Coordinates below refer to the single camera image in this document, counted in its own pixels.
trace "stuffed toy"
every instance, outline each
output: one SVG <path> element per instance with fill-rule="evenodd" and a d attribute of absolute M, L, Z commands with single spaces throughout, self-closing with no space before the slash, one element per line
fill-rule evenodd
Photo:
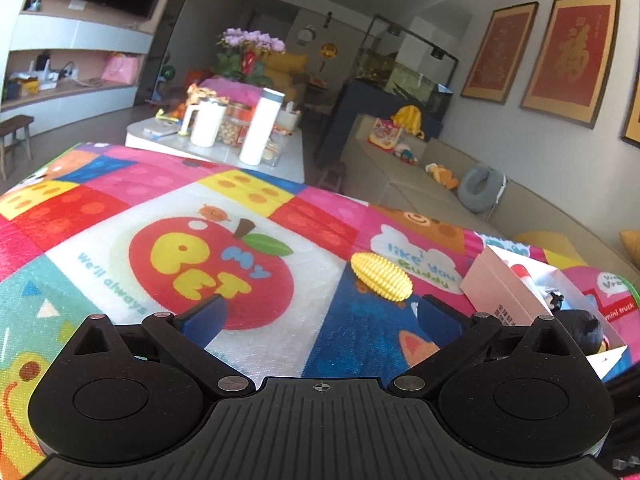
<path fill-rule="evenodd" d="M 398 128 L 402 128 L 408 134 L 424 140 L 424 131 L 420 129 L 422 112 L 418 107 L 413 105 L 404 106 L 395 115 L 391 116 L 391 120 Z"/>
<path fill-rule="evenodd" d="M 460 184 L 458 179 L 453 178 L 451 171 L 441 164 L 430 164 L 424 169 L 437 183 L 442 184 L 447 189 L 456 189 Z"/>
<path fill-rule="evenodd" d="M 399 142 L 394 147 L 394 155 L 403 162 L 411 164 L 412 166 L 418 163 L 418 161 L 415 160 L 414 152 L 411 151 L 411 148 L 402 142 Z"/>
<path fill-rule="evenodd" d="M 604 333 L 602 324 L 586 310 L 559 310 L 554 312 L 569 335 L 585 355 L 597 354 L 602 348 Z"/>

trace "pink gift bag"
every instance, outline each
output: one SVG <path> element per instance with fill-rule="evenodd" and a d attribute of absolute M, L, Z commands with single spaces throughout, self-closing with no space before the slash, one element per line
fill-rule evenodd
<path fill-rule="evenodd" d="M 138 76 L 138 58 L 111 56 L 102 73 L 104 81 L 132 85 Z"/>

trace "yellow corn toy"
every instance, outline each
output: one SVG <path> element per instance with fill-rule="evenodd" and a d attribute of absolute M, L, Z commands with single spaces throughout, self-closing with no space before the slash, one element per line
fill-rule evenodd
<path fill-rule="evenodd" d="M 404 301 L 414 285 L 404 270 L 375 253 L 355 253 L 351 269 L 371 290 L 390 301 Z"/>

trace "framed calligraphy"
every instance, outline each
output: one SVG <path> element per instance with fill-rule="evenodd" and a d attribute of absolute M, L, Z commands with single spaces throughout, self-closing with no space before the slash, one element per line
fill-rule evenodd
<path fill-rule="evenodd" d="M 640 62 L 638 63 L 633 99 L 629 105 L 629 115 L 622 132 L 622 140 L 640 148 Z"/>
<path fill-rule="evenodd" d="M 460 95 L 505 104 L 529 41 L 538 2 L 494 10 Z"/>
<path fill-rule="evenodd" d="M 595 126 L 609 79 L 620 0 L 554 0 L 521 107 Z"/>

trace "potted flower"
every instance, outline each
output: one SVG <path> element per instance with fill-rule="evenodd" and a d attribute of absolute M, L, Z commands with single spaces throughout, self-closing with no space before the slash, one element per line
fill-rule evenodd
<path fill-rule="evenodd" d="M 213 72 L 254 86 L 273 85 L 271 78 L 264 75 L 264 62 L 260 58 L 270 52 L 284 52 L 283 41 L 259 30 L 249 32 L 241 28 L 228 28 L 220 36 L 219 44 L 225 51 L 218 53 L 218 63 Z"/>

